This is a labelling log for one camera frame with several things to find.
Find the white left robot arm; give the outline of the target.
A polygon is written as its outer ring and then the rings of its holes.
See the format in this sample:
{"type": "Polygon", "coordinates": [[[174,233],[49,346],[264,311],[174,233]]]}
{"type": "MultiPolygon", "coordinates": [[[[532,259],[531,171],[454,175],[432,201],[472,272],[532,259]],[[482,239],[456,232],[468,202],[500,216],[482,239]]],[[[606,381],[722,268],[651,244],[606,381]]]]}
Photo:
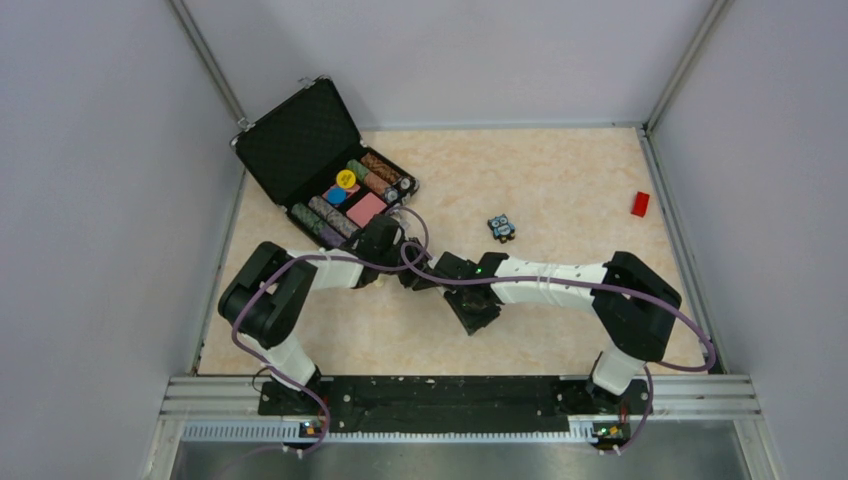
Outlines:
{"type": "Polygon", "coordinates": [[[285,250],[265,241],[253,251],[218,301],[218,314],[231,327],[233,342],[259,359],[283,387],[283,401],[297,413],[319,404],[319,368],[294,334],[311,292],[365,287],[382,274],[411,282],[428,261],[429,229],[421,240],[406,235],[399,220],[379,214],[365,228],[330,250],[285,250]]]}

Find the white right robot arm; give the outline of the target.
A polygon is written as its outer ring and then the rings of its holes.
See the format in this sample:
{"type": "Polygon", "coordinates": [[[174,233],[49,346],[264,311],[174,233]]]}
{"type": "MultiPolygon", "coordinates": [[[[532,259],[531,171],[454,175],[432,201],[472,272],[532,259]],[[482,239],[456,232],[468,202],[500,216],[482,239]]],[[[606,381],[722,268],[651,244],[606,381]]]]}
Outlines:
{"type": "Polygon", "coordinates": [[[595,315],[610,345],[593,365],[589,404],[612,412],[632,379],[659,362],[682,297],[632,253],[617,251],[604,263],[561,265],[487,252],[478,262],[443,254],[431,271],[445,279],[443,297],[468,334],[488,326],[504,305],[541,304],[595,315]]]}

